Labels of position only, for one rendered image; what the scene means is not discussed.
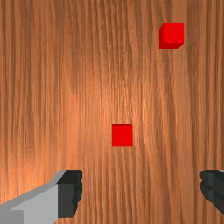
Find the red cube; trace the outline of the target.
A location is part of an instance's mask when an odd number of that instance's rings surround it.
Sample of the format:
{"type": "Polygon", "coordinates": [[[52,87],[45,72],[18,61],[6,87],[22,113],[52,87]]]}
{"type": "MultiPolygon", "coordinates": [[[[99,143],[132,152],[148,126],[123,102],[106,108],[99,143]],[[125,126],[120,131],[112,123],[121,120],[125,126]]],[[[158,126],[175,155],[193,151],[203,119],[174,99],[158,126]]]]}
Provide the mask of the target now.
{"type": "Polygon", "coordinates": [[[112,125],[112,146],[131,147],[133,145],[133,127],[131,124],[112,125]]]}
{"type": "Polygon", "coordinates": [[[179,49],[184,44],[183,23],[163,23],[159,29],[160,49],[179,49]]]}

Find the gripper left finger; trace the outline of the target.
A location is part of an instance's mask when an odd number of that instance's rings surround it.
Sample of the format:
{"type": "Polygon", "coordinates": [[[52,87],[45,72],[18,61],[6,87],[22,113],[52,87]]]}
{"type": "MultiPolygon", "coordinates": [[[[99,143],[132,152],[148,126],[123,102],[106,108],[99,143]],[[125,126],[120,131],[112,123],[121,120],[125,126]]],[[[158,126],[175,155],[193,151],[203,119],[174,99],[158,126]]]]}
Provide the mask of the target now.
{"type": "Polygon", "coordinates": [[[58,171],[48,183],[0,205],[0,224],[54,224],[73,218],[82,195],[82,171],[58,171]]]}

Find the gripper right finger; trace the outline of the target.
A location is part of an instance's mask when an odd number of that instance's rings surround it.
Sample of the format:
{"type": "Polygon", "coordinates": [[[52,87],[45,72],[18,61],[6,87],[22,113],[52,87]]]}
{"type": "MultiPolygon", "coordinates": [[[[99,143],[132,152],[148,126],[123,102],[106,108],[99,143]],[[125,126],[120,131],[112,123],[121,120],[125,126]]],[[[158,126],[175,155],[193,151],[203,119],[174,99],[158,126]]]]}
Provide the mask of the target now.
{"type": "Polygon", "coordinates": [[[224,170],[203,170],[200,178],[203,196],[224,215],[224,170]]]}

